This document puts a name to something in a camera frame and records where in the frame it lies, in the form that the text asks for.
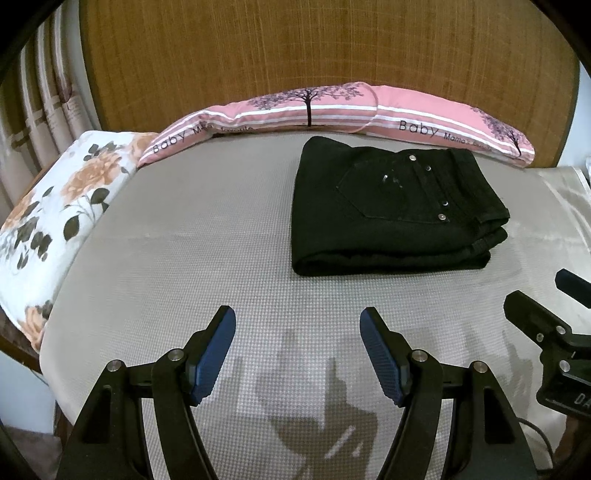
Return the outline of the pink striped Baby pillow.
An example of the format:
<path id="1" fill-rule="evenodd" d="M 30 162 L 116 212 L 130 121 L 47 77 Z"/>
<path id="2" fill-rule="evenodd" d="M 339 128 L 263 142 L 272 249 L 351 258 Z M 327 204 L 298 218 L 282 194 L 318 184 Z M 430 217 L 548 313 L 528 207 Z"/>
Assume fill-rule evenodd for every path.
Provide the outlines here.
<path id="1" fill-rule="evenodd" d="M 466 148 L 520 167 L 535 159 L 524 133 L 478 107 L 392 86 L 369 91 L 377 107 L 370 126 L 390 128 L 406 141 Z"/>

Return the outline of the beige striped curtain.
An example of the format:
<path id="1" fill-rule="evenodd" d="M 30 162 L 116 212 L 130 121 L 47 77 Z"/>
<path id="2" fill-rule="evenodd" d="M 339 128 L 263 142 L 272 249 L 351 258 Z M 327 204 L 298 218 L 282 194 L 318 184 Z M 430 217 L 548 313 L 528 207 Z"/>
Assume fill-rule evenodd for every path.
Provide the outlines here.
<path id="1" fill-rule="evenodd" d="M 2 67 L 1 218 L 88 130 L 100 129 L 81 41 L 80 3 L 64 1 Z"/>

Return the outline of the beige woven bed mat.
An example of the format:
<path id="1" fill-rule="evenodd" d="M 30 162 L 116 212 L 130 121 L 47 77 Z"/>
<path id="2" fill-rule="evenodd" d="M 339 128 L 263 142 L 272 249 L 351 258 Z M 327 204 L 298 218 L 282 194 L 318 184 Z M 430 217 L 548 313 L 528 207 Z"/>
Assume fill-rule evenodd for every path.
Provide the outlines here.
<path id="1" fill-rule="evenodd" d="M 153 362 L 228 305 L 235 337 L 194 413 L 217 476 L 374 479 L 402 413 L 360 336 L 360 314 L 373 306 L 439 361 L 487 363 L 546 467 L 566 419 L 537 402 L 538 348 L 503 303 L 520 290 L 589 332 L 589 311 L 554 283 L 561 269 L 590 274 L 583 174 L 480 157 L 511 215 L 482 270 L 304 278 L 291 267 L 290 208 L 307 141 L 214 139 L 135 174 L 81 247 L 46 326 L 41 368 L 65 415 L 77 418 L 110 360 Z"/>

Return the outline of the floral white pillow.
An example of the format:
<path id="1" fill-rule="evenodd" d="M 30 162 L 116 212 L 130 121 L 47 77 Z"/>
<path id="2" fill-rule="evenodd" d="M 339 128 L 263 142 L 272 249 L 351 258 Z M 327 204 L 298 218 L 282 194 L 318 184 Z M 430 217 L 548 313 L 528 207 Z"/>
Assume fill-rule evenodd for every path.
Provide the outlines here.
<path id="1" fill-rule="evenodd" d="M 1 308 L 34 351 L 79 249 L 155 137 L 83 133 L 2 225 Z"/>

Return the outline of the pink striped tree pillow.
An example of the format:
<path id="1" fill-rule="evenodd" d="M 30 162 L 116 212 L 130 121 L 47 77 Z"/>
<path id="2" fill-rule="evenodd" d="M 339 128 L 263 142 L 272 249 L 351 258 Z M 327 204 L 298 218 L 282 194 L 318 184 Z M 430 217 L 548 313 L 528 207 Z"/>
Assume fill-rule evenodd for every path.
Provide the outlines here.
<path id="1" fill-rule="evenodd" d="M 142 153 L 147 166 L 215 135 L 290 129 L 356 130 L 378 110 L 372 86 L 363 82 L 295 88 L 190 113 L 166 127 Z"/>

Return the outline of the black denim pants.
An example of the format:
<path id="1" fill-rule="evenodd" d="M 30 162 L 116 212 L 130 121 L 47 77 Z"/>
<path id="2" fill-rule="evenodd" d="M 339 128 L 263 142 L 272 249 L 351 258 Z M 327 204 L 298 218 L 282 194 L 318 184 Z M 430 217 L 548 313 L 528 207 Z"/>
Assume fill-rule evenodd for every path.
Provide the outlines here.
<path id="1" fill-rule="evenodd" d="M 484 268 L 510 212 L 467 149 L 392 152 L 315 136 L 291 206 L 291 265 L 301 276 Z"/>

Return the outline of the white dotted bedsheet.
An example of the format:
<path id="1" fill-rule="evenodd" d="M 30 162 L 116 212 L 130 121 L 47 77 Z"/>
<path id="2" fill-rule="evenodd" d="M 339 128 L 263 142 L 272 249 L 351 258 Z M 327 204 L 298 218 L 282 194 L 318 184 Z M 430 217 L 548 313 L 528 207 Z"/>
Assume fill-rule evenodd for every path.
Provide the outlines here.
<path id="1" fill-rule="evenodd" d="M 587 156 L 585 159 L 584 174 L 585 174 L 586 179 L 590 185 L 591 184 L 591 156 L 590 155 Z"/>

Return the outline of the wooden headboard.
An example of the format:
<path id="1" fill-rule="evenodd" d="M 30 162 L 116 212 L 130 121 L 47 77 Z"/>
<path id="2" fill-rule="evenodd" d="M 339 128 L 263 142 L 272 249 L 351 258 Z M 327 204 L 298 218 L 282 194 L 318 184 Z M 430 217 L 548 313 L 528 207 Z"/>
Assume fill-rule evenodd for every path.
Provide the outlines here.
<path id="1" fill-rule="evenodd" d="M 529 1 L 83 1 L 102 128 L 160 131 L 201 108 L 363 81 L 476 106 L 522 131 L 538 167 L 570 129 L 578 59 Z"/>

